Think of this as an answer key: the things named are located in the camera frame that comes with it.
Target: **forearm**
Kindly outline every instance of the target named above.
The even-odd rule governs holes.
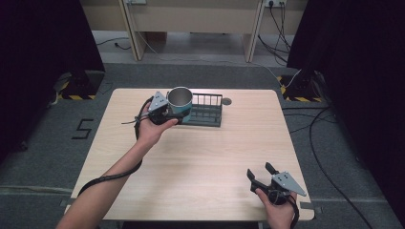
[[[104,176],[121,174],[134,168],[151,147],[137,142]],[[57,228],[94,229],[107,214],[128,177],[101,182],[89,187],[75,200]]]

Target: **grey carpet floor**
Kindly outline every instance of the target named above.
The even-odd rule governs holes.
[[[322,173],[310,148],[309,125],[321,111],[313,108],[326,107],[326,102],[285,101],[277,80],[261,67],[130,64],[105,64],[105,67],[96,99],[59,100],[38,120],[28,139],[28,150],[9,154],[0,165],[0,228],[56,226],[114,89],[177,86],[276,91],[315,208],[315,219],[300,221],[296,228],[367,228]],[[283,68],[272,70],[276,75],[295,73]],[[312,142],[330,179],[373,228],[402,228],[369,171],[356,160],[333,110],[327,110],[322,117],[312,127]],[[76,130],[83,118],[93,120],[82,125],[92,131],[87,139],[72,139],[84,135]],[[117,228],[112,221],[100,225]]]

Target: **black and yellow tape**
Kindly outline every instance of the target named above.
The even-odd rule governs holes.
[[[66,88],[69,82],[63,84],[61,90],[59,91],[58,99],[71,99],[71,100],[84,100],[84,99],[95,99],[95,94],[66,94]]]
[[[278,81],[281,82],[282,76],[277,77]],[[283,99],[287,101],[298,101],[298,102],[321,102],[322,99],[318,95],[316,89],[310,86],[305,92],[297,93],[293,89],[286,88],[286,85],[281,85],[281,94]]]

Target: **wooden table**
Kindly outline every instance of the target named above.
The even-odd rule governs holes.
[[[141,105],[156,91],[117,89],[98,127],[93,145],[72,194],[101,176],[136,141],[132,121]],[[232,103],[223,106],[221,127],[175,126],[146,155],[132,174],[105,219],[118,220],[266,220],[259,198],[249,191],[249,168],[270,183],[270,162],[289,171],[308,192],[288,128],[271,90],[195,90],[222,94]],[[298,203],[310,202],[309,195]],[[300,220],[314,217],[301,209]]]

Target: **black wire rack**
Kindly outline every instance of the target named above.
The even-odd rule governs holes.
[[[223,96],[221,94],[193,93],[191,117],[182,125],[221,127],[223,116]]]

